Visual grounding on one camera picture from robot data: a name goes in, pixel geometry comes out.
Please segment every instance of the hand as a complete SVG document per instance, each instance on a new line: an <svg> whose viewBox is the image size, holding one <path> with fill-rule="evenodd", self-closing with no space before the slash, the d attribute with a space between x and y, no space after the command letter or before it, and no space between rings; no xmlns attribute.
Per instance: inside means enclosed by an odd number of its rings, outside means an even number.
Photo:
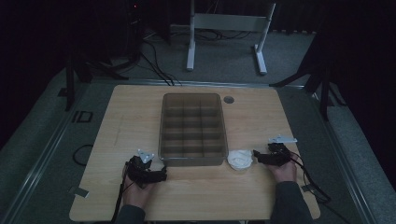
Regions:
<svg viewBox="0 0 396 224"><path fill-rule="evenodd" d="M141 189L127 175L125 177L124 192L122 194L123 204L134 205L144 210L154 187L155 184L147 184L143 189Z"/></svg>
<svg viewBox="0 0 396 224"><path fill-rule="evenodd" d="M295 161L298 159L295 154L291 154L291 158ZM294 161L289 161L281 166L267 165L267 167L273 173L276 183L297 181L297 167Z"/></svg>

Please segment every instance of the metal stand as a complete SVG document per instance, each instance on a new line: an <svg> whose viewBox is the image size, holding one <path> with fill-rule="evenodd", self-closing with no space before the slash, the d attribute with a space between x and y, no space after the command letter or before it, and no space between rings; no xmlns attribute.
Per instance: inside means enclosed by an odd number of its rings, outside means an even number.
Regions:
<svg viewBox="0 0 396 224"><path fill-rule="evenodd" d="M251 17L237 15L219 15L219 14L201 14L195 13L195 2L191 0L191 17L190 17L190 45L187 58L187 70L194 69L195 55L195 29L214 29L214 30L235 30L261 32L259 44L254 46L257 63L260 68L260 74L267 74L262 47L267 37L268 28L274 13L276 4L272 3L266 17Z"/></svg>

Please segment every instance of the wire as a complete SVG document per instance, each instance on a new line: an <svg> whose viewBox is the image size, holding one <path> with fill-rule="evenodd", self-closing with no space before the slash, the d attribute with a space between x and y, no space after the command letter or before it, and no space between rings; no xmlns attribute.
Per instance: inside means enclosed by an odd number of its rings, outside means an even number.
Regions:
<svg viewBox="0 0 396 224"><path fill-rule="evenodd" d="M141 53L142 57L148 62L148 64L151 66L153 72L155 72L159 77L161 77L167 84L168 86L175 86L175 82L174 79L176 80L176 82L181 86L180 81L175 78L175 76L173 76L172 74L169 73L165 73L160 66L158 65L158 57L157 57L157 50L155 49L154 45L152 45L151 43L149 43L148 41L143 41L143 43L148 44L149 46L151 46L151 48L154 51L154 62L152 63L143 53Z"/></svg>
<svg viewBox="0 0 396 224"><path fill-rule="evenodd" d="M128 186L122 191L122 193L125 192L125 190L127 190L129 187L131 187L132 184L128 185Z"/></svg>
<svg viewBox="0 0 396 224"><path fill-rule="evenodd" d="M93 145L91 145L91 144L83 145L83 146L79 147L78 149L76 149L76 150L74 151L74 153L73 153L73 161L74 161L76 164L80 165L80 166L87 166L87 163L82 163L82 162L80 162L80 161L77 160L77 153L78 153L82 148L84 148L84 147L93 147Z"/></svg>
<svg viewBox="0 0 396 224"><path fill-rule="evenodd" d="M209 13L209 11L210 11L210 9L211 9L212 7L215 7L215 8L213 9L213 12L212 12L212 13L213 13L213 14L216 13L216 10L217 10L217 8L218 8L218 4L219 4L219 0L211 1L210 7L207 9L206 14Z"/></svg>
<svg viewBox="0 0 396 224"><path fill-rule="evenodd" d="M120 211L120 203L121 203L121 199L122 199L122 193L125 191L124 184L125 184L125 179L126 179L126 176L127 176L127 173L128 173L129 164L130 164L129 162L125 162L125 165L124 165L124 167L126 167L126 168L124 169L124 173L123 173L123 176L122 176L122 182L120 184L120 190L119 190L119 197L117 198L116 208L114 209L114 214L113 214L113 218L111 218L111 223L115 223L116 222L117 216L118 216L119 211Z"/></svg>
<svg viewBox="0 0 396 224"><path fill-rule="evenodd" d="M140 57L137 58L137 60L135 61L129 61L128 63L122 63L119 65L116 65L114 67L112 67L111 69L113 69L114 71L118 71L120 74L129 72L131 69L135 68L140 62Z"/></svg>
<svg viewBox="0 0 396 224"><path fill-rule="evenodd" d="M300 155L298 155L297 153L292 152L292 151L290 151L290 153L296 155L296 156L301 160L301 162L304 164L303 158L301 158ZM306 168L303 166L303 164L299 163L297 160L295 160L295 159L293 159L293 158L290 158L290 159L291 159L292 161L294 161L296 164L298 164L298 165L303 169L303 172L304 172L304 184L305 184L306 188L309 189L309 191L315 196L315 198L317 198L318 202L319 202L320 204L323 204L327 209L329 209L331 212L333 212L336 216L338 216L338 217L341 218L343 221L345 221L345 223L350 224L350 222L349 222L345 217L343 217L341 214L339 214L337 211L335 211L333 208L331 208L331 207L328 205L328 203L331 201L330 196L327 195L327 194L326 194L326 193L325 193L325 192L324 192L324 191L312 180L311 176L310 176L309 173L306 171ZM311 188L309 188L309 187L307 186L305 177L308 178L309 183L314 187L314 189L316 189L317 191L319 191L323 196L326 197L326 199L320 198L314 191L312 191Z"/></svg>
<svg viewBox="0 0 396 224"><path fill-rule="evenodd" d="M199 33L212 33L215 34L215 37L207 37L205 35L198 35L196 34L197 37L200 37L202 40L207 40L207 41L220 41L220 40L230 40L230 39L243 39L245 37L247 37L248 35L251 34L251 32L245 32L245 31L241 31L239 32L237 35L233 35L233 36L227 36L224 35L221 31L218 30L209 30L209 29L204 29L201 30L201 32Z"/></svg>

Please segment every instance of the sleeve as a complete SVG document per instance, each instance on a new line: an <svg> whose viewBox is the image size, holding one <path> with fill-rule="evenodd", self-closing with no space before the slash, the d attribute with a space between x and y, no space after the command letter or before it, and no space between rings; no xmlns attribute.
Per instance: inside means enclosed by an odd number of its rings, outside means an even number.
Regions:
<svg viewBox="0 0 396 224"><path fill-rule="evenodd" d="M292 181L276 184L276 201L271 223L308 224L313 222L298 184Z"/></svg>
<svg viewBox="0 0 396 224"><path fill-rule="evenodd" d="M143 209L133 205L124 205L117 216L115 224L144 223L145 216L146 213Z"/></svg>

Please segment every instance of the wooden table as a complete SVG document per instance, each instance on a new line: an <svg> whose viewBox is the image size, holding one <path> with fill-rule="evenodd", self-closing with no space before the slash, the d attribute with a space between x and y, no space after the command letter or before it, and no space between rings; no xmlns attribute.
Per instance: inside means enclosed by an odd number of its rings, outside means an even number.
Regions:
<svg viewBox="0 0 396 224"><path fill-rule="evenodd" d="M222 102L228 148L268 152L267 143L279 134L292 136L277 92L272 89L117 86L112 94L77 196L70 211L75 221L110 220L121 182L123 164L141 148L158 155L163 95L169 92L214 92ZM298 153L297 146L287 147ZM163 163L156 156L151 170ZM303 173L298 170L302 186ZM147 220L254 220L271 216L275 180L254 160L235 171L227 161L220 166L168 167L167 181L157 184L146 209ZM313 218L320 216L315 197L304 193Z"/></svg>

